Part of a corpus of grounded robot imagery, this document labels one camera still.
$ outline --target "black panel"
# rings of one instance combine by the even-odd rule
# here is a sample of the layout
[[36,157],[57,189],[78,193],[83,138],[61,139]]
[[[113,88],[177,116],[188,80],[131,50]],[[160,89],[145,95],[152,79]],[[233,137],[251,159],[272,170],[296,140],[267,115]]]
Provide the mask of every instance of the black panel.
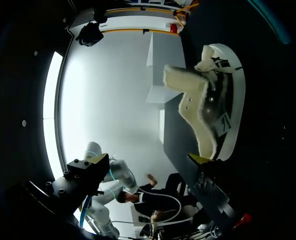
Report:
[[[278,224],[293,221],[296,38],[292,44],[282,44],[246,0],[203,0],[183,29],[181,40],[190,69],[201,60],[203,46],[208,44],[225,44],[239,57],[246,95],[236,146],[225,164],[252,191],[251,211],[260,225],[277,223],[271,226],[273,231]],[[178,113],[181,98],[177,96],[165,105],[164,150],[182,177],[188,179],[185,157],[198,154],[198,146],[191,127]]]
[[63,22],[71,14],[67,1],[20,3],[0,28],[1,192],[17,182],[53,179],[43,133],[44,90],[54,51],[65,56],[71,40]]

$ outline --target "man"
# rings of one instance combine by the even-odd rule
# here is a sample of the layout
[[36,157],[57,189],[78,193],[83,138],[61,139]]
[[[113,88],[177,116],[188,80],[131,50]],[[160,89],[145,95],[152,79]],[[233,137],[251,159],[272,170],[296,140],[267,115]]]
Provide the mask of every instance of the man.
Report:
[[[178,196],[177,188],[179,183],[184,182],[179,173],[173,173],[168,177],[165,188],[153,189],[156,186],[157,181],[151,175],[148,174],[149,184],[140,186],[140,189],[134,194],[129,194],[122,191],[116,198],[119,203],[132,202],[137,212],[147,217],[151,217],[154,214],[154,220],[157,220],[162,213],[173,212],[171,216],[174,216],[179,210],[178,202],[172,197],[178,199],[181,206],[194,205],[197,200],[194,196]],[[153,194],[163,194],[169,196],[160,196]]]

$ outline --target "white robotic arm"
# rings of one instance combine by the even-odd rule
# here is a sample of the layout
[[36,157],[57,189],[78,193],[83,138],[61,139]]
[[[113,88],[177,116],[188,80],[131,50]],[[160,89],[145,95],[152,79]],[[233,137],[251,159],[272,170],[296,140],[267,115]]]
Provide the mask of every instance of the white robotic arm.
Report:
[[[101,154],[102,149],[100,145],[96,142],[90,142],[87,146],[84,159],[89,159]],[[92,197],[91,207],[88,209],[87,215],[94,220],[93,223],[100,231],[100,235],[118,239],[119,231],[111,223],[109,210],[104,205],[114,200],[122,190],[130,194],[135,193],[138,186],[135,177],[128,169],[124,160],[111,159],[109,163],[110,171],[102,182],[116,181],[116,183],[106,189],[102,189],[104,192],[103,195]]]

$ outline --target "man's arm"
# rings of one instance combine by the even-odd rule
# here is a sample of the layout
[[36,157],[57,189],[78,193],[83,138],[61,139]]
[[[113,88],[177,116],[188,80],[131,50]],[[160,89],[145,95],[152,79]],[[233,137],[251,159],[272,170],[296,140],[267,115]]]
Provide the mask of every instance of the man's arm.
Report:
[[143,186],[140,186],[140,188],[144,191],[151,190],[156,184],[158,183],[157,180],[154,178],[151,174],[146,174],[146,177],[149,179],[149,183]]
[[150,184],[152,187],[154,187],[154,186],[157,185],[158,182],[157,182],[157,180],[154,178],[153,175],[151,175],[151,174],[147,174],[146,176],[147,176],[147,178],[150,180],[149,184]]

